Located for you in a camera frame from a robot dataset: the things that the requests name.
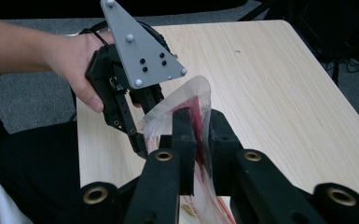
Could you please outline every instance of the black mechanical part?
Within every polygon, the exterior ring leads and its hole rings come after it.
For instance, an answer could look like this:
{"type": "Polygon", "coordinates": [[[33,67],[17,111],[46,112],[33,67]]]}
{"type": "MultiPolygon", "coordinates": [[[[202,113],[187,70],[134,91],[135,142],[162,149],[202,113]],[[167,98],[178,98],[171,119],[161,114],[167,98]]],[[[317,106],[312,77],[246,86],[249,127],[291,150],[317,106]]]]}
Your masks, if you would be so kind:
{"type": "Polygon", "coordinates": [[[235,163],[236,176],[258,223],[327,223],[264,153],[240,150],[235,163]]]}
{"type": "Polygon", "coordinates": [[[120,64],[111,61],[108,50],[101,47],[91,58],[86,78],[104,102],[106,124],[126,134],[135,134],[135,124],[125,98],[127,90],[117,83],[120,70],[120,64]]]}
{"type": "Polygon", "coordinates": [[[130,91],[133,104],[138,104],[147,114],[155,105],[164,100],[160,85],[152,85],[146,88],[130,91]]]}
{"type": "Polygon", "coordinates": [[[216,195],[230,195],[235,176],[230,175],[234,168],[235,153],[242,149],[237,135],[232,131],[223,113],[211,110],[209,128],[209,148],[211,150],[214,190],[216,195]]]}
{"type": "Polygon", "coordinates": [[[115,199],[116,186],[105,182],[94,182],[84,186],[62,210],[56,224],[111,224],[117,218],[115,199]]]}
{"type": "Polygon", "coordinates": [[[188,107],[183,107],[173,112],[173,135],[171,141],[172,149],[181,158],[180,193],[181,195],[193,195],[197,140],[188,107]]]}
{"type": "Polygon", "coordinates": [[[173,139],[169,134],[162,134],[159,137],[159,148],[170,148],[172,146],[173,139]]]}
{"type": "Polygon", "coordinates": [[[234,181],[232,181],[230,185],[232,189],[229,194],[230,195],[229,207],[231,209],[231,213],[234,216],[236,223],[238,224],[260,223],[258,221],[258,217],[254,207],[249,202],[238,180],[234,179],[234,181]]]}
{"type": "Polygon", "coordinates": [[[136,185],[138,184],[139,176],[123,185],[118,189],[118,196],[115,199],[115,206],[113,212],[116,215],[114,224],[123,223],[124,217],[130,206],[132,195],[135,192],[136,185]]]}
{"type": "Polygon", "coordinates": [[[311,204],[328,223],[359,223],[359,194],[335,183],[317,185],[311,204]]]}
{"type": "Polygon", "coordinates": [[[145,144],[144,135],[142,133],[136,133],[129,135],[130,143],[133,149],[139,157],[146,159],[147,158],[147,148],[145,144]]]}
{"type": "Polygon", "coordinates": [[[180,157],[161,148],[146,159],[124,223],[178,223],[180,157]]]}

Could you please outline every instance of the gray carpet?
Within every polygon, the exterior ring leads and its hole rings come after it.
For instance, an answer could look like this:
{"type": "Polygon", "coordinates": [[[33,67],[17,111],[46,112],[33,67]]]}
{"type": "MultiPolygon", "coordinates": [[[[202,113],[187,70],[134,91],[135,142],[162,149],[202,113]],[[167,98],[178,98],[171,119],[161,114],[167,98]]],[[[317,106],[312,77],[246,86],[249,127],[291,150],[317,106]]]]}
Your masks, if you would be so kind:
{"type": "MultiPolygon", "coordinates": [[[[135,19],[153,26],[237,21],[258,4],[258,2],[249,1],[243,7],[217,12],[135,19]]],[[[70,35],[103,20],[103,18],[97,18],[8,22],[55,34],[70,35]]],[[[345,64],[342,64],[339,88],[359,113],[359,72],[349,73],[346,71],[345,64]]],[[[69,85],[53,73],[0,76],[0,118],[10,133],[66,122],[74,112],[75,107],[69,85]]]]}

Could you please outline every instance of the screw hole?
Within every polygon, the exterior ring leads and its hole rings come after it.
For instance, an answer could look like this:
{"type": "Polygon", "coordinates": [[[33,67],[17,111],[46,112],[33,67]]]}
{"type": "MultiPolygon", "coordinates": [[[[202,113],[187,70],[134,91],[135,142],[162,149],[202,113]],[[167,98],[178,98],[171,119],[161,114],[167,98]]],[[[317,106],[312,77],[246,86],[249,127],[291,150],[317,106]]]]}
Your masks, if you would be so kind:
{"type": "Polygon", "coordinates": [[[171,154],[171,153],[169,153],[169,152],[166,152],[166,151],[159,152],[159,153],[156,155],[156,159],[157,159],[158,161],[168,161],[168,160],[170,160],[172,157],[173,157],[173,154],[171,154]]]}
{"type": "Polygon", "coordinates": [[[336,203],[346,206],[356,205],[356,200],[353,196],[343,189],[329,188],[327,190],[327,195],[336,203]]]}
{"type": "Polygon", "coordinates": [[[105,187],[95,187],[89,189],[83,196],[83,202],[87,204],[100,203],[107,197],[107,189],[105,187]]]}
{"type": "Polygon", "coordinates": [[[245,152],[245,154],[243,156],[248,161],[260,161],[261,160],[260,154],[255,153],[255,152],[245,152]]]}

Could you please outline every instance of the bolt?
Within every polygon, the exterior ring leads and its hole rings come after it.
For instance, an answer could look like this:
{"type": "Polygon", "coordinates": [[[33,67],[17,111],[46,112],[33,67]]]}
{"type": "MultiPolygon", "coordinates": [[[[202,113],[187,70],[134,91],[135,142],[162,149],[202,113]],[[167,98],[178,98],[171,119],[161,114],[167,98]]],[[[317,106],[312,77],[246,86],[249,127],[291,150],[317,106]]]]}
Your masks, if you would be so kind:
{"type": "Polygon", "coordinates": [[[142,86],[142,84],[144,84],[144,82],[141,79],[135,80],[135,86],[140,87],[140,86],[142,86]]]}
{"type": "Polygon", "coordinates": [[[132,40],[133,40],[133,35],[127,35],[126,36],[126,40],[127,40],[127,42],[132,42],[132,40]]]}
{"type": "Polygon", "coordinates": [[[184,76],[185,74],[187,74],[187,69],[182,68],[182,71],[180,71],[180,73],[184,76]]]}
{"type": "Polygon", "coordinates": [[[113,7],[113,5],[115,4],[115,0],[106,0],[106,4],[109,6],[109,7],[113,7]]]}

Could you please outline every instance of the black cable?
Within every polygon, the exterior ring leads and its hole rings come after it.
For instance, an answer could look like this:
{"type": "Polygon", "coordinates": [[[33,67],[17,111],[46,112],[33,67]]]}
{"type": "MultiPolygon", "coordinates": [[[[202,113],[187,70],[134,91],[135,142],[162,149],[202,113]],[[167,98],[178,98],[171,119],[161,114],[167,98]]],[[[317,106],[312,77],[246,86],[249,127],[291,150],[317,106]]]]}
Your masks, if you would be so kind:
{"type": "Polygon", "coordinates": [[[97,36],[98,39],[101,40],[101,42],[103,42],[104,46],[109,49],[109,44],[97,33],[97,31],[91,29],[91,28],[84,28],[79,34],[83,35],[83,34],[89,34],[89,33],[93,33],[95,36],[97,36]]]}
{"type": "Polygon", "coordinates": [[[345,59],[342,60],[342,61],[339,61],[339,60],[336,60],[336,59],[329,61],[328,63],[326,63],[326,66],[324,67],[324,70],[325,70],[326,72],[328,72],[328,71],[330,71],[331,69],[333,69],[333,68],[334,68],[334,65],[331,66],[330,68],[327,68],[327,67],[328,67],[329,64],[334,63],[334,62],[344,63],[344,62],[345,62],[345,59]]]}
{"type": "Polygon", "coordinates": [[[333,74],[331,75],[331,79],[333,79],[334,83],[338,86],[338,76],[339,76],[339,64],[338,60],[334,60],[333,74]]]}
{"type": "Polygon", "coordinates": [[[356,65],[351,65],[351,60],[352,60],[352,59],[349,59],[349,60],[347,61],[347,72],[348,72],[348,73],[357,73],[357,72],[359,72],[359,69],[353,70],[353,71],[350,70],[350,67],[349,67],[349,66],[357,66],[357,65],[359,65],[359,63],[357,63],[356,65]]]}
{"type": "Polygon", "coordinates": [[[307,13],[308,7],[310,6],[311,1],[308,1],[308,3],[306,4],[306,6],[304,6],[304,9],[302,10],[302,12],[299,12],[298,14],[301,14],[300,17],[300,22],[298,24],[298,30],[301,30],[302,25],[304,23],[304,17],[307,13]]]}
{"type": "Polygon", "coordinates": [[[138,23],[144,27],[144,29],[147,30],[148,33],[150,33],[160,44],[162,47],[164,47],[166,50],[168,50],[168,52],[171,53],[170,48],[168,47],[167,42],[164,39],[164,36],[161,35],[159,32],[157,32],[155,29],[153,29],[153,27],[151,27],[150,25],[142,22],[142,21],[138,21],[138,23]]]}
{"type": "Polygon", "coordinates": [[[74,118],[76,117],[76,111],[71,115],[71,118],[69,118],[68,122],[74,121],[74,118]]]}
{"type": "Polygon", "coordinates": [[[100,32],[100,31],[105,30],[107,28],[108,28],[107,21],[100,21],[97,24],[90,27],[90,29],[95,31],[95,32],[100,32]]]}

